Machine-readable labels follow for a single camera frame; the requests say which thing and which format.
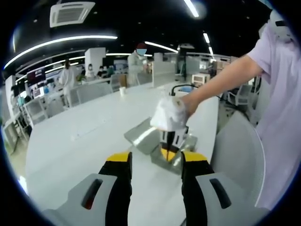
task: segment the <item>ceiling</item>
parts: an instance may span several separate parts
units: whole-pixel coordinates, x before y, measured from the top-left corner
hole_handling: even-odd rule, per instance
[[[62,0],[61,3],[76,0]],[[176,49],[180,43],[209,53],[203,32],[213,52],[241,56],[258,40],[258,30],[270,10],[257,0],[193,0],[202,19],[195,19],[183,0],[94,0],[96,5],[83,24],[49,28],[50,8],[57,0],[40,0],[19,22],[6,61],[38,44],[77,35],[113,35],[117,40],[77,40],[52,44],[22,56],[7,70],[16,71],[40,59],[91,47],[106,47],[110,53],[131,53],[139,42],[150,41]],[[168,52],[148,46],[147,54]]]

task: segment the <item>person's hand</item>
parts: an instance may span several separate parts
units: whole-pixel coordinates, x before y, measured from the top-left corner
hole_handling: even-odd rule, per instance
[[[199,101],[194,97],[192,93],[187,94],[181,97],[180,99],[184,102],[186,106],[188,118],[191,117],[196,112],[199,105]]]

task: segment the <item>crumpled white cloth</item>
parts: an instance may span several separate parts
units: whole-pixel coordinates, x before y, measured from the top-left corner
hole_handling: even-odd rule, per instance
[[[186,107],[184,102],[178,97],[162,98],[150,121],[151,126],[167,132],[184,129],[186,123]]]

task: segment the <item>black cable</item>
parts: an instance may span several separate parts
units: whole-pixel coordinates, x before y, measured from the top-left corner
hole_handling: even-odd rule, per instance
[[[177,88],[177,87],[183,87],[183,86],[191,86],[191,87],[194,87],[194,88],[198,88],[197,86],[195,86],[195,85],[193,85],[193,84],[176,85],[176,86],[174,86],[174,87],[171,89],[170,95],[171,95],[171,96],[175,96],[174,89]],[[219,96],[216,96],[216,97],[218,97],[220,100],[225,101],[227,104],[229,104],[230,106],[232,106],[232,107],[230,107],[231,109],[234,109],[234,110],[236,110],[236,111],[239,111],[240,113],[242,113],[242,114],[246,117],[246,119],[247,119],[248,121],[250,121],[249,116],[248,116],[244,111],[242,111],[241,109],[239,109],[239,107],[238,107],[237,105],[235,105],[235,104],[229,102],[228,100],[226,100],[226,99],[224,99],[224,98],[222,98],[222,97],[219,97]]]

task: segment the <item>white cup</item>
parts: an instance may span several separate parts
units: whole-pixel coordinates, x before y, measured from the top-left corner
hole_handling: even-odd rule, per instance
[[[126,94],[126,88],[125,88],[125,87],[120,87],[120,88],[119,88],[119,91],[120,91],[120,95],[121,95],[122,97],[124,97],[124,95]]]

